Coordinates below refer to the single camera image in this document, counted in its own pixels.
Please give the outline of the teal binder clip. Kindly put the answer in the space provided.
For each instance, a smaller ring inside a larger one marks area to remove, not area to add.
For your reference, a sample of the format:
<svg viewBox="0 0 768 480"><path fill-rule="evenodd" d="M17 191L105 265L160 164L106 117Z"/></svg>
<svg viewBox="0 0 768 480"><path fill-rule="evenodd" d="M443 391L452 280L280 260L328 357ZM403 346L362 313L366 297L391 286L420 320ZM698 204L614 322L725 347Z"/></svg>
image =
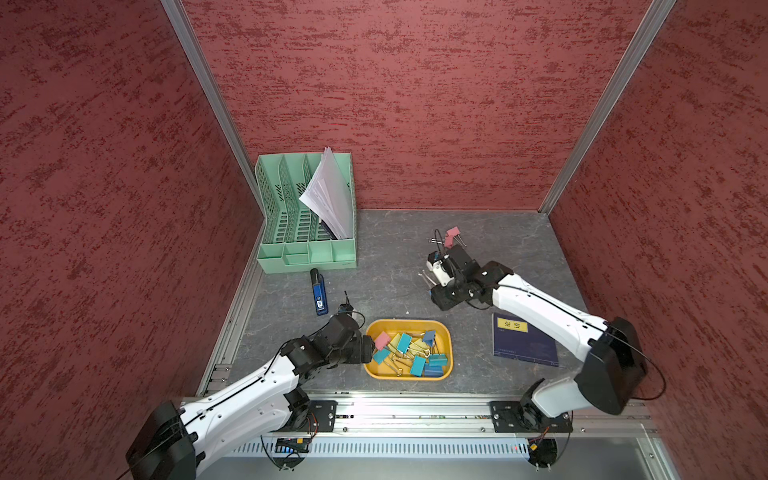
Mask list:
<svg viewBox="0 0 768 480"><path fill-rule="evenodd" d="M407 333L403 333L399 337L396 349L401 354L405 355L409 352L410 345L413 341L413 337Z"/></svg>
<svg viewBox="0 0 768 480"><path fill-rule="evenodd" d="M410 374L414 377L422 377L426 366L426 359L421 356L415 356L413 358Z"/></svg>
<svg viewBox="0 0 768 480"><path fill-rule="evenodd" d="M372 359L376 364L382 364L390 355L391 352L387 349L379 350L373 354Z"/></svg>
<svg viewBox="0 0 768 480"><path fill-rule="evenodd" d="M432 354L427 358L429 366L444 367L449 364L449 358L445 354Z"/></svg>

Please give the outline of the pink binder clip top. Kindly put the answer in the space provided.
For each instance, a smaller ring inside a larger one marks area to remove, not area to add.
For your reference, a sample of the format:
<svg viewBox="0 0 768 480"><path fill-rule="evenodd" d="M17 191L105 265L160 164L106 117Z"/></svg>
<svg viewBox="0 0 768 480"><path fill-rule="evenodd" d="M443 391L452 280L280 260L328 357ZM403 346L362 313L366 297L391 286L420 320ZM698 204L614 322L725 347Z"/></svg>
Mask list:
<svg viewBox="0 0 768 480"><path fill-rule="evenodd" d="M466 243L463 241L461 237L460 229L458 227L453 227L446 231L446 234L444 237L444 246L446 249L450 249L455 246L461 246L461 247L466 246Z"/></svg>

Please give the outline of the yellow plastic storage box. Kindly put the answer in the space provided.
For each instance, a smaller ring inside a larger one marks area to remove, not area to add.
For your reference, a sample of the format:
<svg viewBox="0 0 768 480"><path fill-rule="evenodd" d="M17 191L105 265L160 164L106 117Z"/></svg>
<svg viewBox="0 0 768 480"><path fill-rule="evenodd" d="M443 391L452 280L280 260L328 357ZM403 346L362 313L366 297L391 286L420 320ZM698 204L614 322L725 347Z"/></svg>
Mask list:
<svg viewBox="0 0 768 480"><path fill-rule="evenodd" d="M441 322L381 319L367 327L374 342L366 373L382 381L445 380L454 368L452 337Z"/></svg>

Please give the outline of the blue binder clip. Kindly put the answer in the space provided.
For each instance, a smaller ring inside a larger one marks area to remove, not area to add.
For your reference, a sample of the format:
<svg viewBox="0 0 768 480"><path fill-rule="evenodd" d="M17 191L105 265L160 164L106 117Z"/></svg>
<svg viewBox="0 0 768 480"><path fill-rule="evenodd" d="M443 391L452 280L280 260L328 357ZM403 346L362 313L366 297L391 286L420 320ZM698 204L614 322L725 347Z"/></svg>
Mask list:
<svg viewBox="0 0 768 480"><path fill-rule="evenodd" d="M422 371L422 376L426 378L440 378L444 375L445 369L442 365L427 364Z"/></svg>
<svg viewBox="0 0 768 480"><path fill-rule="evenodd" d="M429 347L432 347L435 344L435 339L436 332L434 330L426 331L421 337L421 340Z"/></svg>

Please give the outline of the pale yellow binder clip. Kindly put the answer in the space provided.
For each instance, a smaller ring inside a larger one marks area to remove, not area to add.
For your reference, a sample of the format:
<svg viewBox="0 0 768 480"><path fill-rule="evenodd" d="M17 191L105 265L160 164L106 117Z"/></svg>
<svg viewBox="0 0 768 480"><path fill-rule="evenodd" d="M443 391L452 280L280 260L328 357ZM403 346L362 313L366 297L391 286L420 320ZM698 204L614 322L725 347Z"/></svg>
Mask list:
<svg viewBox="0 0 768 480"><path fill-rule="evenodd" d="M428 358L431 355L431 347L426 345L420 338L417 338L412 341L409 353L413 356Z"/></svg>

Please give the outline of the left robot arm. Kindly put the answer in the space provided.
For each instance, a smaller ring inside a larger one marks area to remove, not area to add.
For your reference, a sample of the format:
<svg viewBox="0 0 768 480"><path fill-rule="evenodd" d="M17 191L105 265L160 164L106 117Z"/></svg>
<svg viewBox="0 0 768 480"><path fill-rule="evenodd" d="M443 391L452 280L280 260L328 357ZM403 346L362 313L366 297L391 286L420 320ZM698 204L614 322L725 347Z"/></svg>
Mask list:
<svg viewBox="0 0 768 480"><path fill-rule="evenodd" d="M132 479L196 479L257 436L286 426L299 429L309 414L302 386L323 370L371 361L365 317L341 310L321 328L284 342L263 366L196 401L156 407L128 448Z"/></svg>

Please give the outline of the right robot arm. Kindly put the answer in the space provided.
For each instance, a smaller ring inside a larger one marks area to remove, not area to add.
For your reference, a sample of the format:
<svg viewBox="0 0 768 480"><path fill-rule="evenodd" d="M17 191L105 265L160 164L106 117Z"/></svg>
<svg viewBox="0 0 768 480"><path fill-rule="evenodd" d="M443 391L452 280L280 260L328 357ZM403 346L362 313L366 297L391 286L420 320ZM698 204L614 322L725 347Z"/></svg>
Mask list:
<svg viewBox="0 0 768 480"><path fill-rule="evenodd" d="M498 262L480 265L460 245L430 253L426 268L430 298L441 310L475 302L496 307L539 329L582 364L577 373L538 380L509 405L493 404L498 430L568 433L574 411L588 408L618 416L648 373L637 331L626 319L608 322L580 311Z"/></svg>

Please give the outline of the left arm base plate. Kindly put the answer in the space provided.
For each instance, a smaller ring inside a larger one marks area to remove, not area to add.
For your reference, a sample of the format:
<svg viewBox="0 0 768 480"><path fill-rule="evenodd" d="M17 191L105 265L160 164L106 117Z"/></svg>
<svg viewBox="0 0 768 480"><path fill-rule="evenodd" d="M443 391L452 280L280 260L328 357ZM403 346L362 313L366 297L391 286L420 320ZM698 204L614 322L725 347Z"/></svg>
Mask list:
<svg viewBox="0 0 768 480"><path fill-rule="evenodd" d="M328 433L335 428L338 402L333 400L310 400L292 412L281 431L307 434Z"/></svg>

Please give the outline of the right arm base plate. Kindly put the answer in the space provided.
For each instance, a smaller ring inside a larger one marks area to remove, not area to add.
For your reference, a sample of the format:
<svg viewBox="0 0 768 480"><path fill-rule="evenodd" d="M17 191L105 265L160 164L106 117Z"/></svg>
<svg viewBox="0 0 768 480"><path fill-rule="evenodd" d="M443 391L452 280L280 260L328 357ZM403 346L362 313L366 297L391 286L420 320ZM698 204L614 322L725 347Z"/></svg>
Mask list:
<svg viewBox="0 0 768 480"><path fill-rule="evenodd" d="M490 418L496 433L550 434L572 433L572 420L566 414L548 417L530 402L490 401Z"/></svg>

